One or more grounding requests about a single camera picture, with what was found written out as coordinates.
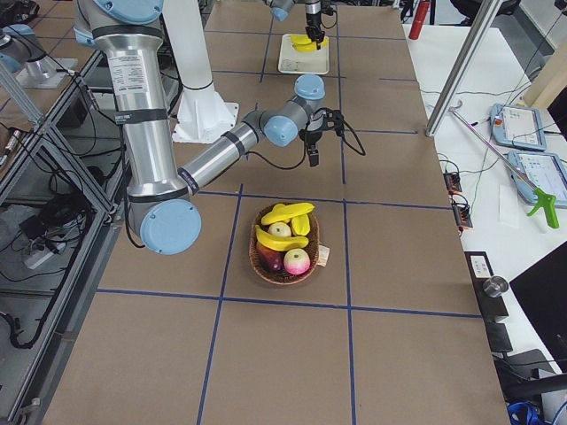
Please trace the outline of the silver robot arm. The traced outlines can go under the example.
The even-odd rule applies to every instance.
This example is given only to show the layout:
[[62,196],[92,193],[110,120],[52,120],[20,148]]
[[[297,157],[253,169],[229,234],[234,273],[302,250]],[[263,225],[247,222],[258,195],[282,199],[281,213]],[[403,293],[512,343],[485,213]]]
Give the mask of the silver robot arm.
[[282,108],[240,116],[214,87],[194,1],[79,1],[74,31],[106,56],[132,170],[127,227],[159,254],[194,244],[202,221],[190,197],[260,141],[311,146],[338,126],[340,113],[323,106],[324,83],[312,73],[296,80]]
[[[288,18],[296,1],[265,0],[272,16],[278,21]],[[325,45],[326,35],[322,30],[322,2],[305,1],[306,26],[302,35],[290,35],[291,46],[298,52],[320,50]]]

